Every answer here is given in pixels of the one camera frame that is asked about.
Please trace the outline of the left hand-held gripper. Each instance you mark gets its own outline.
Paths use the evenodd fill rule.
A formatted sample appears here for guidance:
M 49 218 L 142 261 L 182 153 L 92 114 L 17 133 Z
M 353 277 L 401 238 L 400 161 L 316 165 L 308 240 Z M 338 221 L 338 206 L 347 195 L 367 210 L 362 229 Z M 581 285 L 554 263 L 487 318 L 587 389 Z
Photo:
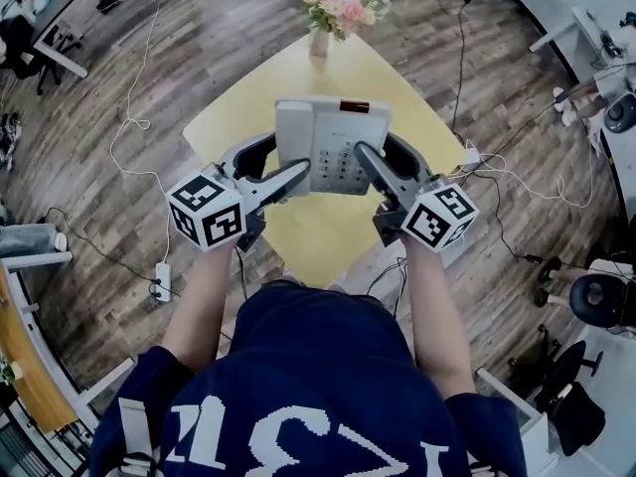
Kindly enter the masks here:
M 166 195 L 175 229 L 202 251 L 231 240 L 248 250 L 264 230 L 264 208 L 287 197 L 311 167 L 298 159 L 265 176 L 274 149 L 274 135 L 259 134 L 180 180 Z

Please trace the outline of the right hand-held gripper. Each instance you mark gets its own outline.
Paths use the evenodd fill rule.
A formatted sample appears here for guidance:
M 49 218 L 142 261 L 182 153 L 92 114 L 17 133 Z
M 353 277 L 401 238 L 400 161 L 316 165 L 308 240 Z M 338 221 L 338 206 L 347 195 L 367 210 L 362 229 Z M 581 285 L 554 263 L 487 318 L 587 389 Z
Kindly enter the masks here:
M 384 196 L 373 222 L 385 245 L 409 235 L 441 252 L 461 239 L 479 214 L 457 184 L 435 174 L 417 150 L 394 134 L 387 136 L 381 151 L 358 142 L 354 155 Z

